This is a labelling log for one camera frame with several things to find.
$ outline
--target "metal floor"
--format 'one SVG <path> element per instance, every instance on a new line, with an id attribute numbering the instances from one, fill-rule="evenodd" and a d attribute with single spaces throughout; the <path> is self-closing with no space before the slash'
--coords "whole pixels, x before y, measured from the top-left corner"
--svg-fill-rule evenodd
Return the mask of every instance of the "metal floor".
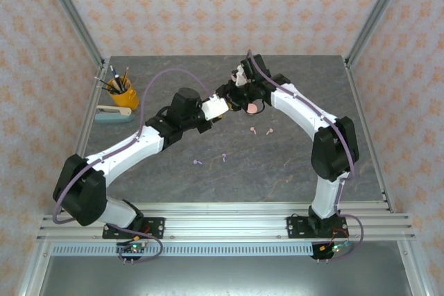
<path id="1" fill-rule="evenodd" d="M 128 77 L 139 95 L 159 71 L 188 69 L 210 90 L 227 83 L 230 72 L 245 56 L 150 56 L 111 57 L 118 73 L 130 67 Z M 382 194 L 340 56 L 264 56 L 272 74 L 282 73 L 307 97 L 338 117 L 355 123 L 360 160 L 358 177 L 347 183 L 343 200 L 381 200 Z M 160 78 L 148 93 L 145 119 L 169 105 L 181 87 L 203 90 L 182 73 Z M 106 92 L 99 104 L 114 105 Z M 131 123 L 94 123 L 86 155 L 97 153 L 136 131 L 139 108 Z M 250 131 L 254 126 L 257 135 Z M 274 132 L 266 136 L 269 128 Z M 223 163 L 221 155 L 227 154 Z M 316 174 L 310 164 L 311 141 L 290 118 L 271 107 L 257 116 L 229 112 L 203 133 L 188 131 L 181 141 L 159 155 L 149 157 L 117 178 L 108 193 L 132 202 L 309 202 L 316 190 Z M 193 165 L 193 160 L 202 165 Z"/>
<path id="2" fill-rule="evenodd" d="M 53 257 L 40 296 L 409 296 L 396 242 L 365 242 L 343 261 L 308 256 Z"/>

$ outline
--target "pencil cup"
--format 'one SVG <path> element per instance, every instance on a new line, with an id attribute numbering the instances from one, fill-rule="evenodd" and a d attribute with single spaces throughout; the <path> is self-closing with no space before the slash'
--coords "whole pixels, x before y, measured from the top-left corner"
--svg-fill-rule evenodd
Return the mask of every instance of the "pencil cup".
<path id="1" fill-rule="evenodd" d="M 128 78 L 123 79 L 120 77 L 120 80 L 122 80 L 123 85 L 126 87 L 126 92 L 123 94 L 111 94 L 112 100 L 118 107 L 129 107 L 131 110 L 136 110 L 137 106 L 139 105 L 139 98 L 137 97 L 136 91 L 133 89 L 133 85 L 131 85 L 131 81 L 129 81 Z M 109 86 L 112 86 L 112 82 L 114 79 L 111 79 L 109 81 Z"/>

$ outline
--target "orange floral pattern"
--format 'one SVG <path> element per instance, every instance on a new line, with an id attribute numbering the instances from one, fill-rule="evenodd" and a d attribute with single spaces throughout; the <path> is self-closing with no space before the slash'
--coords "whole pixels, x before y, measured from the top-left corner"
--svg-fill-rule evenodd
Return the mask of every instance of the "orange floral pattern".
<path id="1" fill-rule="evenodd" d="M 0 295 L 17 295 L 95 66 L 57 0 L 1 0 L 0 20 Z"/>
<path id="2" fill-rule="evenodd" d="M 376 0 L 74 2 L 108 57 L 244 54 L 248 48 L 265 54 L 347 55 Z M 214 30 L 216 23 L 223 28 Z"/>
<path id="3" fill-rule="evenodd" d="M 444 0 L 393 0 L 354 76 L 396 208 L 444 290 Z"/>

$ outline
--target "stapler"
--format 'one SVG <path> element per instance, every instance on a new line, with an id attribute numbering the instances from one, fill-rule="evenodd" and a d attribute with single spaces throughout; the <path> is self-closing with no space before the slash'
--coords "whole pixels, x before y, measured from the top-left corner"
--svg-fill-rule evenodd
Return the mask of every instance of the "stapler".
<path id="1" fill-rule="evenodd" d="M 96 106 L 94 120 L 97 123 L 127 123 L 133 119 L 134 114 L 129 107 Z"/>

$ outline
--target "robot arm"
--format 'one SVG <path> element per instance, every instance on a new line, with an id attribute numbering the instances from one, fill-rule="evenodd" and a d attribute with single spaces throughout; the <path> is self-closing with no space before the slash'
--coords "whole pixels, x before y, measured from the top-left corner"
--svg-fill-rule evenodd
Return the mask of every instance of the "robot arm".
<path id="1" fill-rule="evenodd" d="M 256 55 L 255 60 L 262 71 L 271 77 L 262 57 Z M 294 96 L 305 98 L 283 75 L 278 74 L 271 78 L 293 92 Z M 139 231 L 143 214 L 129 202 L 108 198 L 106 187 L 131 166 L 180 140 L 186 130 L 197 128 L 202 133 L 209 130 L 213 123 L 220 119 L 220 115 L 229 109 L 246 111 L 248 104 L 257 100 L 283 111 L 300 125 L 314 142 L 311 164 L 318 174 L 318 184 L 310 214 L 315 219 L 313 228 L 316 228 L 316 223 L 328 220 L 335 214 L 334 201 L 339 180 L 347 177 L 350 170 L 344 149 L 325 119 L 329 119 L 340 129 L 355 162 L 359 153 L 353 123 L 347 117 L 337 119 L 315 106 L 322 116 L 317 115 L 298 99 L 268 83 L 255 71 L 249 59 L 243 60 L 241 66 L 232 72 L 232 79 L 220 86 L 216 94 L 205 101 L 200 99 L 196 91 L 181 88 L 174 95 L 170 106 L 162 108 L 145 123 L 137 142 L 111 158 L 103 157 L 124 147 L 134 140 L 138 133 L 86 159 L 78 155 L 71 156 L 63 167 L 53 198 L 59 198 L 61 191 L 79 170 L 101 159 L 100 163 L 95 164 L 71 188 L 62 201 L 62 207 L 81 225 L 89 225 L 98 220 Z"/>

